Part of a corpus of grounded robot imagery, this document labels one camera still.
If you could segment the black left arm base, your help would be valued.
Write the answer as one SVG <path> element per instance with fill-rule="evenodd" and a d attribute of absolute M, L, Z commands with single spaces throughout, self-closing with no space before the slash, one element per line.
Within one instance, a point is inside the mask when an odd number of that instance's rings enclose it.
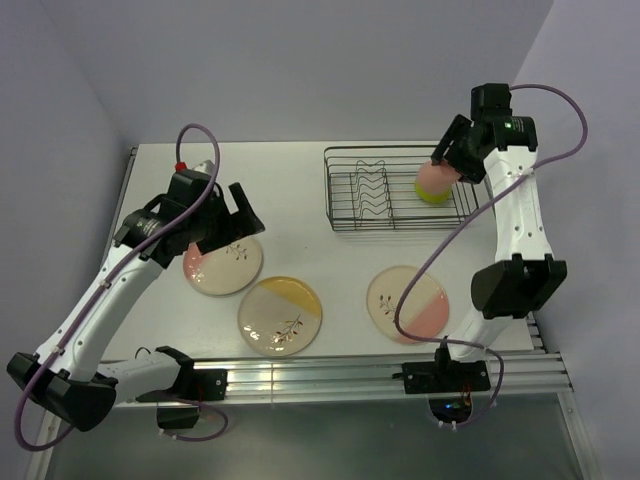
<path fill-rule="evenodd" d="M 192 379 L 179 393 L 153 391 L 136 398 L 138 402 L 189 400 L 198 402 L 222 401 L 228 385 L 226 369 L 197 369 Z"/>

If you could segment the green ceramic bowl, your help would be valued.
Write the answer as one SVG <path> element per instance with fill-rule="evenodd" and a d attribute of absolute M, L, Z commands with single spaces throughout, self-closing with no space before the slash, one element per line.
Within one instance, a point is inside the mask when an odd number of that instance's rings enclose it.
<path fill-rule="evenodd" d="M 447 187 L 446 189 L 444 189 L 441 192 L 438 193 L 429 193 L 426 190 L 424 190 L 420 184 L 415 183 L 414 184 L 414 191 L 417 195 L 418 198 L 420 198 L 422 201 L 428 203 L 428 204 L 432 204 L 432 205 L 438 205 L 438 204 L 442 204 L 444 202 L 446 202 L 450 195 L 451 195 L 451 188 Z"/>

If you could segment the pink cup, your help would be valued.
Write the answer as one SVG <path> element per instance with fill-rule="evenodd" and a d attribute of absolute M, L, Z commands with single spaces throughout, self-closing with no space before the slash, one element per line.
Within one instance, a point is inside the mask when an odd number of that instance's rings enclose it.
<path fill-rule="evenodd" d="M 416 183 L 429 193 L 438 193 L 458 181 L 460 174 L 446 161 L 434 166 L 431 161 L 422 165 L 417 173 Z"/>

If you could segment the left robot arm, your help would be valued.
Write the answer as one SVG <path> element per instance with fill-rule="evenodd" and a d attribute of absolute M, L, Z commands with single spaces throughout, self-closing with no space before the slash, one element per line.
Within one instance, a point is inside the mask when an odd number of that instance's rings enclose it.
<path fill-rule="evenodd" d="M 194 361 L 163 346 L 139 359 L 101 363 L 124 319 L 146 289 L 189 246 L 201 253 L 264 231 L 242 186 L 229 187 L 237 211 L 210 175 L 192 169 L 173 174 L 169 189 L 128 215 L 95 280 L 63 324 L 35 353 L 16 353 L 7 372 L 33 401 L 86 432 L 111 409 L 153 394 L 183 399 L 195 386 Z"/>

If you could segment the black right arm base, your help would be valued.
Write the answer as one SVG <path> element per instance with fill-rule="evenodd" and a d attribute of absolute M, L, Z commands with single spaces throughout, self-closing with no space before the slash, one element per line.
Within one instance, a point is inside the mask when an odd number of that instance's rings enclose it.
<path fill-rule="evenodd" d="M 407 362 L 392 379 L 403 382 L 404 392 L 414 394 L 455 394 L 485 392 L 491 388 L 486 364 L 482 361 L 446 366 L 430 362 Z"/>

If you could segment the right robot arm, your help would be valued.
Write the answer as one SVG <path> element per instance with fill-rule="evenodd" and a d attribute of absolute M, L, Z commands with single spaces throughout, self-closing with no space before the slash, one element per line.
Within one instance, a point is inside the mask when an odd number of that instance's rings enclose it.
<path fill-rule="evenodd" d="M 514 319 L 539 310 L 567 276 L 543 226 L 534 166 L 535 123 L 514 115 L 511 89 L 487 83 L 471 91 L 470 115 L 455 116 L 431 155 L 466 183 L 485 183 L 495 216 L 494 262 L 471 280 L 472 308 L 448 341 L 449 356 L 433 365 L 435 383 L 452 390 L 468 374 L 465 363 L 485 351 Z"/>

